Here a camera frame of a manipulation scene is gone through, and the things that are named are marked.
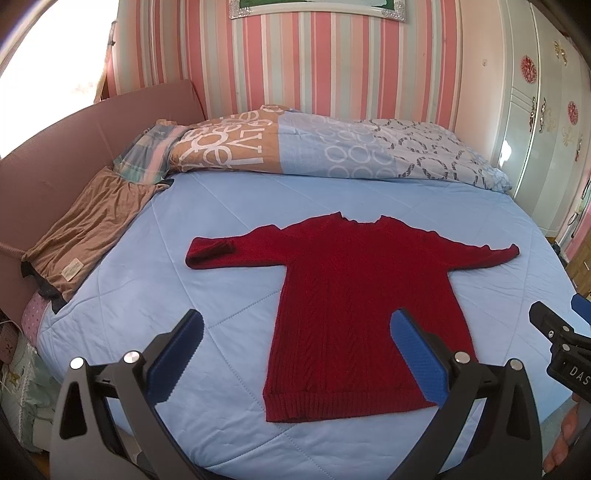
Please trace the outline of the person's right hand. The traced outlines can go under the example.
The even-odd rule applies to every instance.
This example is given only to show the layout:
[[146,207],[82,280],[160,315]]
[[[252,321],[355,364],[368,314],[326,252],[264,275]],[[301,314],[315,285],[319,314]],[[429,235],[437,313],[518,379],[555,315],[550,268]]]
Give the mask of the person's right hand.
[[555,467],[561,465],[569,453],[569,442],[573,438],[578,426],[578,411],[581,398],[574,394],[572,400],[575,402],[575,405],[564,417],[560,433],[552,449],[544,459],[543,470],[545,473],[549,473]]

